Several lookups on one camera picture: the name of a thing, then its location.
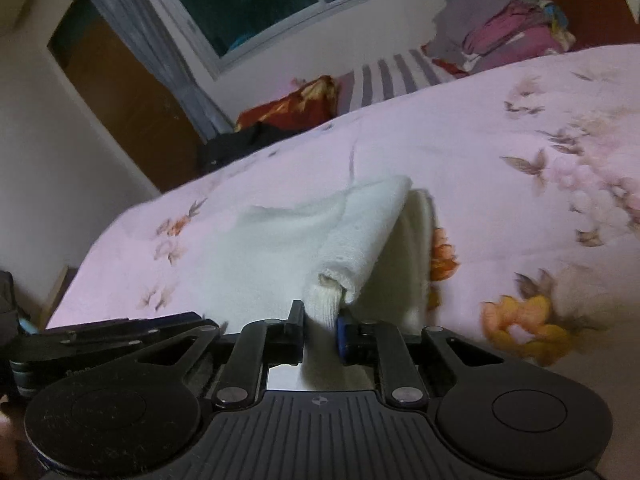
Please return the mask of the grey left curtain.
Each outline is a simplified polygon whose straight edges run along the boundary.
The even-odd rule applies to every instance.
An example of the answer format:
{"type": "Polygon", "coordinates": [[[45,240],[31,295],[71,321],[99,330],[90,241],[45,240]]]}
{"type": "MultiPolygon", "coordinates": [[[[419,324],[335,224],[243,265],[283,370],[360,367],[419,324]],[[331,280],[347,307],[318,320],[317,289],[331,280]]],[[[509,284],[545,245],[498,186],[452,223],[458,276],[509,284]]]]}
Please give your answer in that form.
{"type": "Polygon", "coordinates": [[[120,40],[176,99],[205,141],[232,130],[231,122],[198,85],[150,0],[90,0],[120,40]]]}

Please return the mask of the black cloth bundle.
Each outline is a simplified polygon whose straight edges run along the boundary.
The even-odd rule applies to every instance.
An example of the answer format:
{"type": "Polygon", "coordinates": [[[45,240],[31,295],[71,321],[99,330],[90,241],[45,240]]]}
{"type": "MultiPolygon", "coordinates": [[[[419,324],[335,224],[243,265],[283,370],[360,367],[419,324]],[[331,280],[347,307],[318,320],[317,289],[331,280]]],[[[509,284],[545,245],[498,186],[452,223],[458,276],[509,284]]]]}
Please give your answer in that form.
{"type": "Polygon", "coordinates": [[[256,122],[238,132],[223,133],[198,148],[196,169],[200,176],[211,174],[236,160],[250,156],[283,140],[303,133],[303,130],[285,130],[256,122]]]}

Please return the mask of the pink floral bed blanket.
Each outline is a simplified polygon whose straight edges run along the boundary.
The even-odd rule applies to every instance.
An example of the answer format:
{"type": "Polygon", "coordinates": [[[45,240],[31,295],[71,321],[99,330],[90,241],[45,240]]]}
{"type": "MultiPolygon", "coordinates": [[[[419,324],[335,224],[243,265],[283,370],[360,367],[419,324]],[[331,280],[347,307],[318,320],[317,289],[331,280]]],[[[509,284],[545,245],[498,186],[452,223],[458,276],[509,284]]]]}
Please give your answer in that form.
{"type": "Polygon", "coordinates": [[[130,208],[88,252],[58,327],[195,311],[211,236],[390,177],[431,195],[427,323],[548,366],[613,417],[601,471],[639,474],[639,49],[536,58],[300,134],[130,208]]]}

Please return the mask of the brown wooden door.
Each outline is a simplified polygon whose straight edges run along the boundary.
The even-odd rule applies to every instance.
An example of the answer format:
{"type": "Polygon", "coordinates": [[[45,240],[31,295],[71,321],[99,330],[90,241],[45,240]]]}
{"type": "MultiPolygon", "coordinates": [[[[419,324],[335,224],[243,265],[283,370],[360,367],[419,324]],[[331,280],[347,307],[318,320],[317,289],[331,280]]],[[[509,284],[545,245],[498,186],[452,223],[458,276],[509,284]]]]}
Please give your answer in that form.
{"type": "Polygon", "coordinates": [[[198,177],[201,137],[90,0],[72,1],[48,48],[94,116],[160,191],[198,177]]]}

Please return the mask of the grey white striped sheet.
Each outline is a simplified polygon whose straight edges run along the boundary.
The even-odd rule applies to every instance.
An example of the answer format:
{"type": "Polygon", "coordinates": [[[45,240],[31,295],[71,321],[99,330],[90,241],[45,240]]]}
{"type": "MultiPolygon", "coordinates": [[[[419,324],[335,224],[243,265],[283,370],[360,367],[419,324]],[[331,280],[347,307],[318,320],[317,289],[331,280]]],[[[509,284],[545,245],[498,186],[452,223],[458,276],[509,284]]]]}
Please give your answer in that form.
{"type": "Polygon", "coordinates": [[[336,78],[337,114],[405,96],[427,87],[454,81],[454,76],[437,66],[420,49],[396,53],[362,64],[336,78]]]}

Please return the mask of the white knitted garment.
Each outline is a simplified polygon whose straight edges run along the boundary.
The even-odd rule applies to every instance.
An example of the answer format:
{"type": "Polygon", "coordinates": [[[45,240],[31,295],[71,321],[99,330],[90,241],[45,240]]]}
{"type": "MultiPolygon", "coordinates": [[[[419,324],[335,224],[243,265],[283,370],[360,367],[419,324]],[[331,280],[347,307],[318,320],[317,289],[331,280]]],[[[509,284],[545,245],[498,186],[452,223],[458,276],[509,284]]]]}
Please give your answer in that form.
{"type": "Polygon", "coordinates": [[[291,209],[252,207],[210,237],[192,275],[195,309],[229,330],[284,318],[303,301],[302,364],[279,365],[274,390],[367,389],[371,374],[343,366],[335,350],[338,311],[384,321],[409,334],[426,321],[432,236],[431,195],[390,177],[291,209]]]}

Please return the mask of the stack of folded clothes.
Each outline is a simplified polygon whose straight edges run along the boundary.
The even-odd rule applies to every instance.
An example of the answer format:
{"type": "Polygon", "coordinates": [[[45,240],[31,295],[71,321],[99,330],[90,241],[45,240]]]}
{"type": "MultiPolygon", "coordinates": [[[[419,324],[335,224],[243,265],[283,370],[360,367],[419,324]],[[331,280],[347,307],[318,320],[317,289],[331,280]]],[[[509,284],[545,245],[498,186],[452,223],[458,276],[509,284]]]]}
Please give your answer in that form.
{"type": "Polygon", "coordinates": [[[452,0],[434,25],[423,53],[456,78],[563,54],[576,41],[552,0],[452,0]]]}

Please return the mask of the red orange patterned pillow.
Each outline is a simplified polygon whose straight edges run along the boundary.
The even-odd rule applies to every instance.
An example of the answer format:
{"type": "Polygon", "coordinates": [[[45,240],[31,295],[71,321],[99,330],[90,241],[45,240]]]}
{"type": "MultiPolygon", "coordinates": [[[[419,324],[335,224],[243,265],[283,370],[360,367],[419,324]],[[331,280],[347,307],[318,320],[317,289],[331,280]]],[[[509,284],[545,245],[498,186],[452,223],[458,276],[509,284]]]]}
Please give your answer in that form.
{"type": "Polygon", "coordinates": [[[339,96],[340,84],[324,75],[281,99],[244,110],[234,130],[244,130],[261,122],[284,131],[307,131],[337,116],[339,96]]]}

